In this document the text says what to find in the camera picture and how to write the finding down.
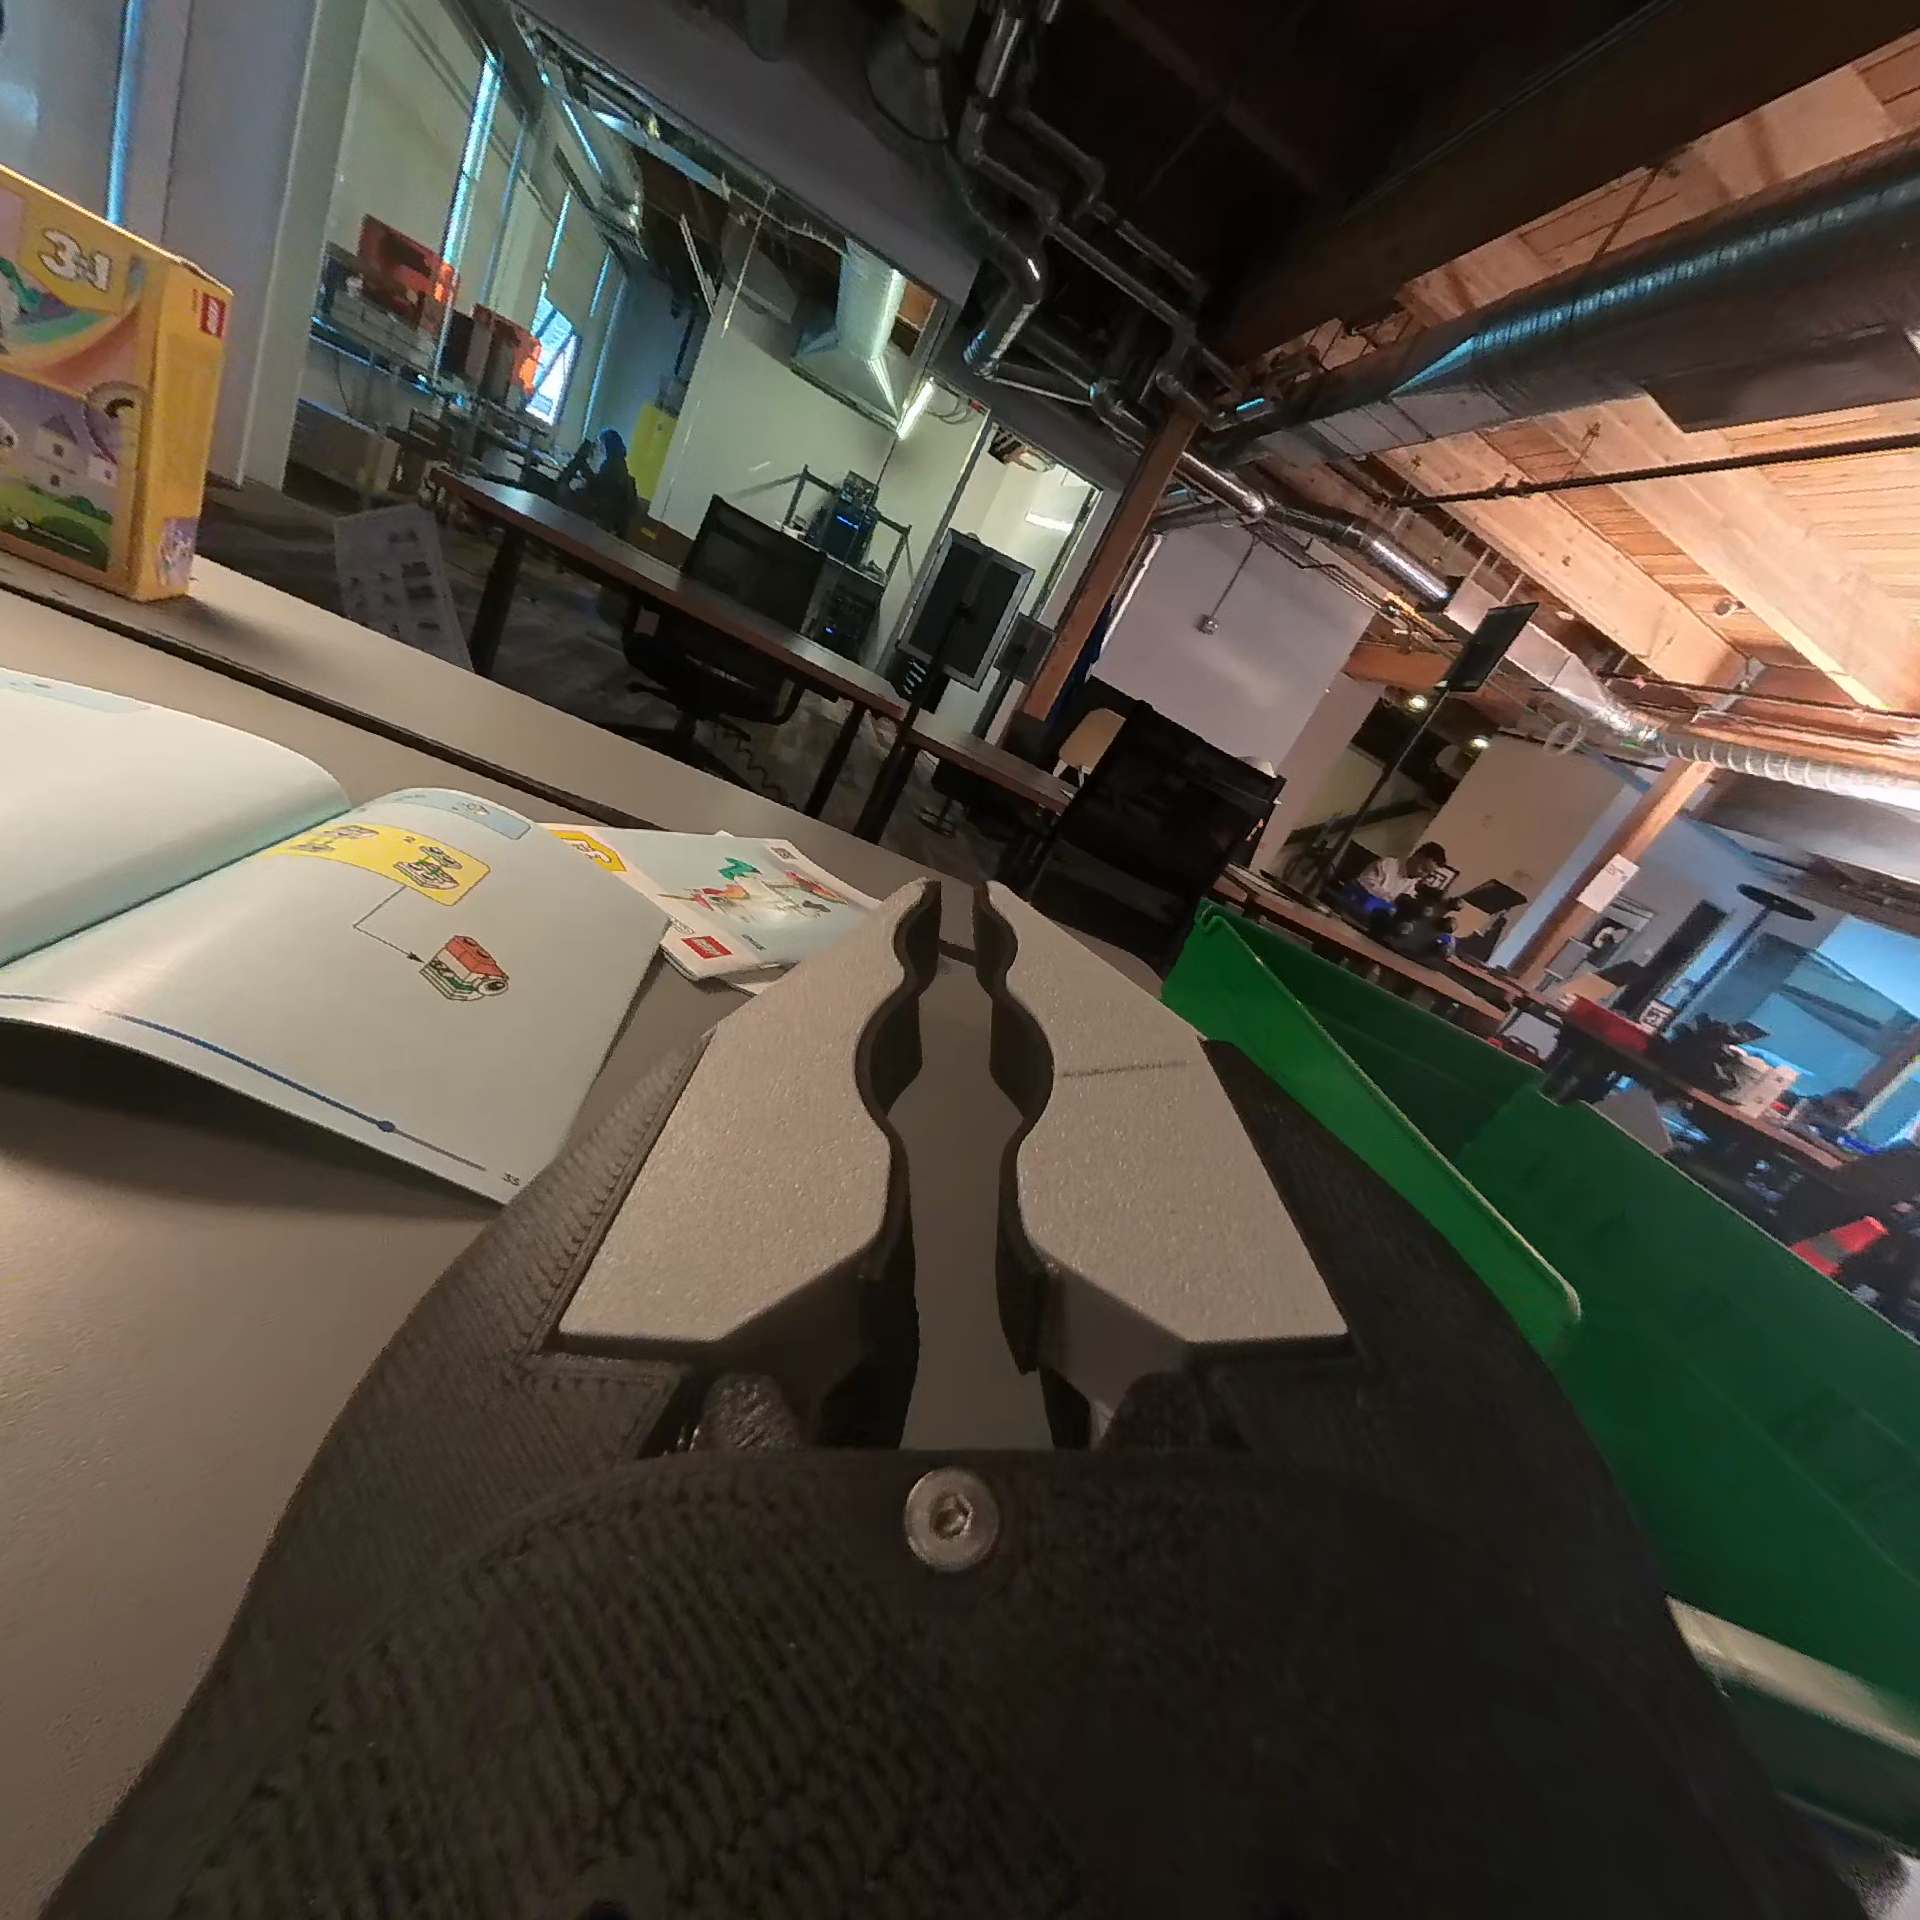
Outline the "black monitor on stand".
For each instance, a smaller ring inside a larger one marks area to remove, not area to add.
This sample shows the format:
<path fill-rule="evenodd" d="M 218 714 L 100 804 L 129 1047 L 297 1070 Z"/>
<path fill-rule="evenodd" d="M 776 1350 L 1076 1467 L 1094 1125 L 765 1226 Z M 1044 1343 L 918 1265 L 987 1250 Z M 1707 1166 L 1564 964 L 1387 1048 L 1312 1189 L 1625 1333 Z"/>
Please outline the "black monitor on stand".
<path fill-rule="evenodd" d="M 980 691 L 1013 643 L 1037 569 L 948 526 L 903 612 L 889 683 L 935 709 L 948 687 Z"/>

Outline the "small colourful instruction booklet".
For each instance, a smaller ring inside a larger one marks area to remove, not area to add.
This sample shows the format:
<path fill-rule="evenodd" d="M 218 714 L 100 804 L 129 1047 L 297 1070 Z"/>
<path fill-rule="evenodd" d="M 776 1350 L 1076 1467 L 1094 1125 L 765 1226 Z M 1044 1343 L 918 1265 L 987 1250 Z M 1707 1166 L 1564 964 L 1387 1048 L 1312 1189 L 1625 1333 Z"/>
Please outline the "small colourful instruction booklet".
<path fill-rule="evenodd" d="M 745 994 L 830 948 L 882 903 L 780 839 L 564 823 L 547 829 L 666 914 L 658 952 L 675 972 Z"/>

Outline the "black office chair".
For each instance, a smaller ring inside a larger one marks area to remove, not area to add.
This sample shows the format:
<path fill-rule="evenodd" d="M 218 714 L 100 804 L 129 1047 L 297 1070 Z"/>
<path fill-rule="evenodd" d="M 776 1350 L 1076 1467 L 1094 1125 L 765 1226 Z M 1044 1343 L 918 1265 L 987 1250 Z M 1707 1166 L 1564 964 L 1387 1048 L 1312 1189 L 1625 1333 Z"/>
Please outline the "black office chair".
<path fill-rule="evenodd" d="M 798 634 L 816 579 L 816 546 L 726 500 L 719 492 L 706 497 L 703 523 L 681 565 L 687 586 L 723 597 L 780 634 Z M 698 737 L 700 723 L 779 728 L 797 714 L 803 687 L 716 619 L 666 606 L 658 612 L 658 625 L 640 634 L 640 616 L 644 601 L 631 595 L 619 619 L 619 645 L 640 680 L 675 709 L 675 721 L 666 728 L 612 723 L 612 730 L 723 775 L 723 759 Z"/>

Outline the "yellow lego box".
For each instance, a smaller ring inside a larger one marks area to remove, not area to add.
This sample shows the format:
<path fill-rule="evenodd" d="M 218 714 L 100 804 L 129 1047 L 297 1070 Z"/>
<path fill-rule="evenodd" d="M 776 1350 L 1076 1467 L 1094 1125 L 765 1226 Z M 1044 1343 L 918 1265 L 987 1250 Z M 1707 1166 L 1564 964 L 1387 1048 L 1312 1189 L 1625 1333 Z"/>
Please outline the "yellow lego box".
<path fill-rule="evenodd" d="M 4 169 L 4 550 L 186 595 L 229 317 L 196 260 Z"/>

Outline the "open light blue instruction book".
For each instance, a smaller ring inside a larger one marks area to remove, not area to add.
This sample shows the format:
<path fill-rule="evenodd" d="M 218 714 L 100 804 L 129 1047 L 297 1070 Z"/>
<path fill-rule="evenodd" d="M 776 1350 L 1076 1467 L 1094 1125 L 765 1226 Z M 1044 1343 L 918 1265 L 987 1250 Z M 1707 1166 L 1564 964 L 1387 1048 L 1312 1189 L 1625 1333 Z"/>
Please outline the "open light blue instruction book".
<path fill-rule="evenodd" d="M 110 1043 L 490 1201 L 564 1147 L 667 931 L 575 841 L 4 672 L 4 1026 Z"/>

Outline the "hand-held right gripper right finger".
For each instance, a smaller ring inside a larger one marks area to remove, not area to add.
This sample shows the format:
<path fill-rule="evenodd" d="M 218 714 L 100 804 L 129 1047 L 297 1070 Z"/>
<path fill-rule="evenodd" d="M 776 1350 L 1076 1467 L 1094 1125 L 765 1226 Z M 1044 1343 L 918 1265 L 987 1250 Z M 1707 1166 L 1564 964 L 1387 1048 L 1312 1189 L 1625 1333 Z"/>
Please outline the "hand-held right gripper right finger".
<path fill-rule="evenodd" d="M 1020 1125 L 998 1307 L 1081 1401 L 1215 1361 L 1338 1355 L 1351 1324 L 1200 1032 L 1003 882 L 977 893 L 990 1070 Z"/>

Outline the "silver ventilation duct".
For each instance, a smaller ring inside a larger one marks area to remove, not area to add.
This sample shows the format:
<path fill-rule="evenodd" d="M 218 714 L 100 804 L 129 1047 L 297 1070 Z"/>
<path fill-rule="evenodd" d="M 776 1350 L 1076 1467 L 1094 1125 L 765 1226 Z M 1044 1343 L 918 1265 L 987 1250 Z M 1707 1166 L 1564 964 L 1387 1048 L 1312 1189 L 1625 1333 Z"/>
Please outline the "silver ventilation duct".
<path fill-rule="evenodd" d="M 1915 136 L 1433 326 L 1257 440 L 1319 465 L 1656 399 L 1682 430 L 1915 394 Z"/>

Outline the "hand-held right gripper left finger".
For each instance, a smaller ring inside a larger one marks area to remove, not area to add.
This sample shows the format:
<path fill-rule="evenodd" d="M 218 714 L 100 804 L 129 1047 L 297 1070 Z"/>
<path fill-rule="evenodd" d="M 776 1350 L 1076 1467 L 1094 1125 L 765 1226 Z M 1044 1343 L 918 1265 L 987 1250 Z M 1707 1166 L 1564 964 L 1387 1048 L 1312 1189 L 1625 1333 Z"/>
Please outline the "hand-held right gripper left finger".
<path fill-rule="evenodd" d="M 909 1241 L 942 887 L 911 879 L 726 1014 L 560 1318 L 564 1350 L 876 1350 Z"/>

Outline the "wooden pillar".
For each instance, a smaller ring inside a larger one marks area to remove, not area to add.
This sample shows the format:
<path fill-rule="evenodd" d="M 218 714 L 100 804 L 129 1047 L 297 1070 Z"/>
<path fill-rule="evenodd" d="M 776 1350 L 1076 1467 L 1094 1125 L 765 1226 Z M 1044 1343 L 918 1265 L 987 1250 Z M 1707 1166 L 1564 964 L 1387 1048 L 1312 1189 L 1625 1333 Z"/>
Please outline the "wooden pillar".
<path fill-rule="evenodd" d="M 1103 533 L 1094 546 L 1094 558 L 1079 572 L 1076 590 L 1068 595 L 1064 616 L 1054 625 L 1051 651 L 1033 676 L 1021 717 L 1051 721 L 1062 702 L 1070 672 L 1094 643 L 1097 622 L 1107 616 L 1123 572 L 1132 569 L 1148 519 L 1200 426 L 1200 411 L 1191 403 L 1172 403 L 1159 425 L 1141 438 L 1139 461 L 1132 465 L 1114 511 L 1103 523 Z"/>

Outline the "green plastic bin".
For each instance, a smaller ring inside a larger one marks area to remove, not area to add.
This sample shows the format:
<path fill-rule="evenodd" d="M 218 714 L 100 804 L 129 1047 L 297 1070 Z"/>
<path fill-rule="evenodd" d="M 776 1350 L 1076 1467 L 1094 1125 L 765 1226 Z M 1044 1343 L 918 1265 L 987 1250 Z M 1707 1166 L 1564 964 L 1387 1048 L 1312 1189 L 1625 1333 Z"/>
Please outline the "green plastic bin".
<path fill-rule="evenodd" d="M 1200 907 L 1163 1005 L 1475 1261 L 1763 1766 L 1915 1857 L 1915 1341 L 1534 1068 L 1232 907 Z"/>

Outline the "printed paper sheet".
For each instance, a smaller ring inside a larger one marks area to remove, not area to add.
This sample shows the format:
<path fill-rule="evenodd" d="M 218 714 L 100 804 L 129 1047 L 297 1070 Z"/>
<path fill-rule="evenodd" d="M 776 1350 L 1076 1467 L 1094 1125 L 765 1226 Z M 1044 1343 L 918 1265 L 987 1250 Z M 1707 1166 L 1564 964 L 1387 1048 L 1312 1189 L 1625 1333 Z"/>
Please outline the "printed paper sheet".
<path fill-rule="evenodd" d="M 420 500 L 334 519 L 342 616 L 429 658 L 469 668 L 437 523 Z"/>

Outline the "long dark table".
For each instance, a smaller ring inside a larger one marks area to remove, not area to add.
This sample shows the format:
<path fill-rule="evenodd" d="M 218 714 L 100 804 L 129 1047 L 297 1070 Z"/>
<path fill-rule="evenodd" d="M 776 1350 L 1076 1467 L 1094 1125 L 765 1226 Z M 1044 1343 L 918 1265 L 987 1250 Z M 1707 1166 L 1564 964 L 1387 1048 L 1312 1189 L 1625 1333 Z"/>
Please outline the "long dark table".
<path fill-rule="evenodd" d="M 437 492 L 443 500 L 459 504 L 499 530 L 499 546 L 490 553 L 490 569 L 483 575 L 466 628 L 469 663 L 476 676 L 490 676 L 506 622 L 512 616 L 523 553 L 527 546 L 542 546 L 552 558 L 569 563 L 598 586 L 635 595 L 654 612 L 675 606 L 698 619 L 716 619 L 726 634 L 771 658 L 785 680 L 798 683 L 816 696 L 841 701 L 849 705 L 849 717 L 841 721 L 828 759 L 819 764 L 813 789 L 803 801 L 809 817 L 824 813 L 866 714 L 889 721 L 894 728 L 894 743 L 855 821 L 855 839 L 862 841 L 882 841 L 915 755 L 935 755 L 948 766 L 958 766 L 963 775 L 993 786 L 1013 801 L 1021 801 L 1048 817 L 1062 817 L 1070 801 L 1070 789 L 1051 770 L 945 723 L 918 702 L 899 701 L 899 691 L 876 672 L 853 663 L 798 634 L 780 634 L 723 597 L 706 597 L 703 590 L 687 586 L 681 569 L 673 569 L 644 553 L 640 546 L 615 542 L 589 519 L 572 517 L 535 492 L 462 476 L 448 465 L 437 465 L 433 472 L 433 492 Z"/>

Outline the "black screen on pole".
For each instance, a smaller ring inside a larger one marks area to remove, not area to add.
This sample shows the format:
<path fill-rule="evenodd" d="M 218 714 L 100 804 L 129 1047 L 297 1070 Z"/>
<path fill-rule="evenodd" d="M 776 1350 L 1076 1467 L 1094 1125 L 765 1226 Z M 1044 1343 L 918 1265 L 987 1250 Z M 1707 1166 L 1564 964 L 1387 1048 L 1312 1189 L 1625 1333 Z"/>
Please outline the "black screen on pole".
<path fill-rule="evenodd" d="M 1516 637 L 1531 625 L 1542 605 L 1501 605 L 1488 606 L 1475 634 L 1459 643 L 1456 658 L 1438 676 L 1435 688 L 1443 696 L 1470 696 L 1478 691 L 1504 658 L 1515 651 Z"/>

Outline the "black mesh chair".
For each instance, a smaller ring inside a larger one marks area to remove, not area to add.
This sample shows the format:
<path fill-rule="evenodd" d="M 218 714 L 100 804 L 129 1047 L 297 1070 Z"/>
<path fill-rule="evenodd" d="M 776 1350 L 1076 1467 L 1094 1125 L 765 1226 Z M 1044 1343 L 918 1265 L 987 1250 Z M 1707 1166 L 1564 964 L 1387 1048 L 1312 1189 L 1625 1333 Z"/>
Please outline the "black mesh chair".
<path fill-rule="evenodd" d="M 1141 701 L 1094 705 L 1116 730 L 1013 891 L 1076 933 L 1168 972 L 1228 866 L 1267 833 L 1284 775 Z"/>

